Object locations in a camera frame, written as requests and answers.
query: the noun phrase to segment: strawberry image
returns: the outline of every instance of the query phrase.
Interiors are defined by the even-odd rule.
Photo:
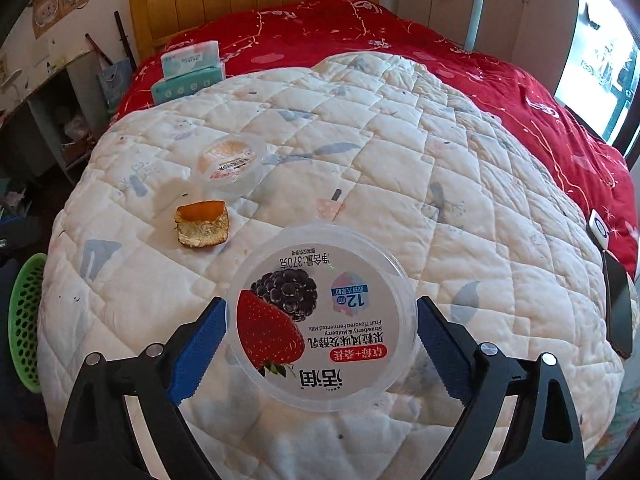
[[[249,290],[240,292],[236,316],[240,343],[251,364],[263,377],[266,371],[286,377],[285,365],[300,359],[305,351],[296,324]]]

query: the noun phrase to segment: green tissue package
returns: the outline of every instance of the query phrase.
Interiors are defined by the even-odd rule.
[[[172,101],[178,97],[193,95],[203,88],[215,85],[225,79],[225,64],[203,68],[171,79],[161,79],[151,87],[151,95],[156,105]]]

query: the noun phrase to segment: bag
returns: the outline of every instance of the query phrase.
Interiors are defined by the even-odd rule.
[[[123,59],[98,74],[102,93],[109,109],[114,110],[131,85],[133,72],[129,59]]]

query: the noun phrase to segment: blackberry image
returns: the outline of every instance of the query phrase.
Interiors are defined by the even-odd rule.
[[[316,308],[316,282],[303,269],[267,272],[251,284],[251,292],[278,307],[293,321],[304,321]]]

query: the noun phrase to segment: desk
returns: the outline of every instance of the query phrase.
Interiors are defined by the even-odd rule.
[[[32,180],[57,164],[69,181],[76,183],[69,171],[89,153],[71,163],[63,158],[62,145],[71,139],[64,134],[61,110],[68,110],[71,116],[81,112],[92,137],[99,139],[109,123],[97,77],[101,72],[95,52],[82,54],[52,73],[9,113],[0,126],[0,156],[8,173]]]

